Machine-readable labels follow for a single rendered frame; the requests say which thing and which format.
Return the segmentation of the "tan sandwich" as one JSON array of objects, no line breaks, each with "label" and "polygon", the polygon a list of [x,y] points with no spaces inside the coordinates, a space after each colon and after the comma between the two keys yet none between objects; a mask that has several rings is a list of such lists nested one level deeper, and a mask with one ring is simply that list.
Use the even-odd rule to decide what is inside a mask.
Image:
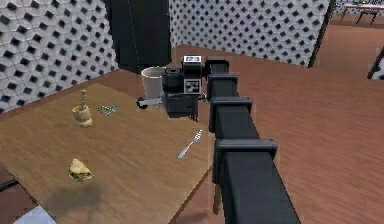
[{"label": "tan sandwich", "polygon": [[93,177],[93,173],[89,170],[89,168],[77,158],[74,158],[71,161],[68,169],[68,175],[71,180],[76,182],[90,180]]}]

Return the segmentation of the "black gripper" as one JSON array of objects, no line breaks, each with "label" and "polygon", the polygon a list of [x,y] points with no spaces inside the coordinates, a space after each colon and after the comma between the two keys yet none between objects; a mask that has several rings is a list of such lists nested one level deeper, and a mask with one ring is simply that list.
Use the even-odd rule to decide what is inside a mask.
[{"label": "black gripper", "polygon": [[200,96],[200,77],[185,74],[181,68],[167,67],[162,73],[162,99],[139,97],[136,105],[146,109],[150,105],[163,103],[171,118],[198,118],[198,98]]}]

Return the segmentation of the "black fridge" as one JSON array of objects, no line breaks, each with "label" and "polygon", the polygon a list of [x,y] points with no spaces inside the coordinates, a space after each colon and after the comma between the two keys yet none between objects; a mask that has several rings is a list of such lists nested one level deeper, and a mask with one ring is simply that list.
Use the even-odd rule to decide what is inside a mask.
[{"label": "black fridge", "polygon": [[116,61],[140,73],[171,62],[169,0],[104,0]]}]

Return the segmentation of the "brown wooden table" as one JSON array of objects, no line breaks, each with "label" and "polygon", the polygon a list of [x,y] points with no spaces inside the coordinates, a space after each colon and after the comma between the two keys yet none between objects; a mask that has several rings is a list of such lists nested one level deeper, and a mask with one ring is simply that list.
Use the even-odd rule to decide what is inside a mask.
[{"label": "brown wooden table", "polygon": [[[170,224],[211,167],[206,126],[161,107],[140,110],[135,98],[100,84],[86,88],[90,127],[74,119],[80,104],[76,91],[0,122],[0,162],[58,224]],[[98,111],[112,105],[109,116]],[[90,180],[70,179],[74,158]]]}]

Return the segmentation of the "silver fork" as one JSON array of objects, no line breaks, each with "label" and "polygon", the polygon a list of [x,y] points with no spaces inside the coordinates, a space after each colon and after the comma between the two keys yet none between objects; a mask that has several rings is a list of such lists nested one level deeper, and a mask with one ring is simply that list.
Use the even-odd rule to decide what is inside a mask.
[{"label": "silver fork", "polygon": [[194,143],[196,143],[196,142],[199,141],[199,139],[200,139],[201,136],[202,136],[202,132],[203,132],[203,130],[200,129],[200,130],[195,134],[195,136],[194,136],[194,138],[191,140],[191,142],[190,142],[184,149],[182,149],[182,150],[178,153],[178,155],[177,155],[177,158],[178,158],[178,159],[183,158],[184,155],[187,153],[188,149],[189,149]]}]

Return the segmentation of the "pink-topped wooden table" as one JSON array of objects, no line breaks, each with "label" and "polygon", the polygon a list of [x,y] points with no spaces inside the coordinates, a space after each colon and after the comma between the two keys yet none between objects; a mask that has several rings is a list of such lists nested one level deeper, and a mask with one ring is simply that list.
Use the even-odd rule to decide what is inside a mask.
[{"label": "pink-topped wooden table", "polygon": [[378,5],[378,4],[353,4],[353,3],[346,3],[344,5],[344,9],[341,14],[341,18],[339,22],[342,22],[344,20],[344,17],[346,16],[349,9],[358,9],[360,10],[359,18],[357,19],[356,23],[359,23],[362,16],[364,14],[372,14],[374,13],[374,16],[371,19],[370,24],[373,24],[373,22],[376,19],[377,14],[380,11],[384,11],[384,5]]}]

